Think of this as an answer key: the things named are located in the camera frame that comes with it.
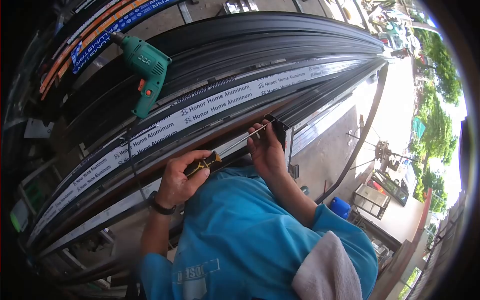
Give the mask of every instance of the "blue label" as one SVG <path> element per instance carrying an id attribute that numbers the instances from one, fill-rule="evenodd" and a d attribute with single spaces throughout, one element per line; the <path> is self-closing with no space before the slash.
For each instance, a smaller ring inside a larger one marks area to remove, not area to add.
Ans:
<path id="1" fill-rule="evenodd" d="M 124 32 L 125 27 L 131 28 L 135 22 L 138 22 L 142 17 L 157 13 L 165 4 L 172 0 L 152 0 L 146 4 L 140 5 L 137 8 L 131 10 L 128 14 L 124 15 L 120 19 L 116 20 L 112 25 L 110 25 L 106 31 L 112 32 Z M 102 32 L 96 39 L 91 42 L 82 53 L 78 54 L 80 47 L 77 46 L 70 53 L 73 62 L 73 74 L 77 74 L 86 63 L 95 55 L 97 51 L 104 50 L 108 41 L 110 40 L 110 35 L 106 32 Z"/>
<path id="2" fill-rule="evenodd" d="M 73 65 L 75 65 L 75 63 L 77 62 L 78 53 L 80 52 L 81 47 L 82 47 L 82 41 L 79 41 L 78 45 L 73 49 L 72 52 L 70 52 Z"/>

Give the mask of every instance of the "green electric drill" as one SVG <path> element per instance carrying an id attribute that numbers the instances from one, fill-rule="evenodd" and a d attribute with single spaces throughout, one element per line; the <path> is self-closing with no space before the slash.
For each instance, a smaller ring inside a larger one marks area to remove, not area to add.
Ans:
<path id="1" fill-rule="evenodd" d="M 144 119 L 160 94 L 167 66 L 172 59 L 137 37 L 113 32 L 110 34 L 110 38 L 123 50 L 123 58 L 127 66 L 142 77 L 138 87 L 141 96 L 132 112 L 137 117 Z"/>

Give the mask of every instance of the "blue shirt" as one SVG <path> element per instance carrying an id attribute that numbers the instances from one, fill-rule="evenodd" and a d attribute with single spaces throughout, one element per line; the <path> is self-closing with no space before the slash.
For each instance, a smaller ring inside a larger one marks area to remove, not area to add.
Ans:
<path id="1" fill-rule="evenodd" d="M 173 264 L 147 254 L 142 283 L 149 300 L 298 299 L 293 277 L 329 230 L 342 241 L 367 299 L 378 264 L 361 229 L 324 204 L 316 209 L 312 228 L 304 227 L 276 203 L 253 167 L 224 169 L 186 203 Z"/>

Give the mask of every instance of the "drill trigger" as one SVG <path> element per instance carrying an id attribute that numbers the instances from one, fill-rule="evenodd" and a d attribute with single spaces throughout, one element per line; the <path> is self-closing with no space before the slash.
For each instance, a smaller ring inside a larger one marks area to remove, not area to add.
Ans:
<path id="1" fill-rule="evenodd" d="M 141 79 L 140 80 L 140 84 L 138 84 L 138 90 L 141 92 L 144 88 L 144 85 L 145 85 L 145 80 L 144 79 Z"/>

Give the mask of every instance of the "bracelet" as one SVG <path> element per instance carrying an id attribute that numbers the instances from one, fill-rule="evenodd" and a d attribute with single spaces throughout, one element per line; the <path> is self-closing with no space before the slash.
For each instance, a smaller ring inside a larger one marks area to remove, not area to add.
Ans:
<path id="1" fill-rule="evenodd" d="M 159 214 L 161 215 L 171 215 L 175 212 L 175 209 L 177 208 L 176 205 L 174 205 L 172 208 L 164 208 L 163 206 L 161 206 L 160 204 L 158 204 L 156 201 L 155 201 L 155 196 L 156 196 L 156 191 L 153 191 L 149 196 L 148 196 L 148 203 L 150 204 L 151 207 L 153 207 L 153 209 L 156 210 L 156 212 L 158 212 Z"/>

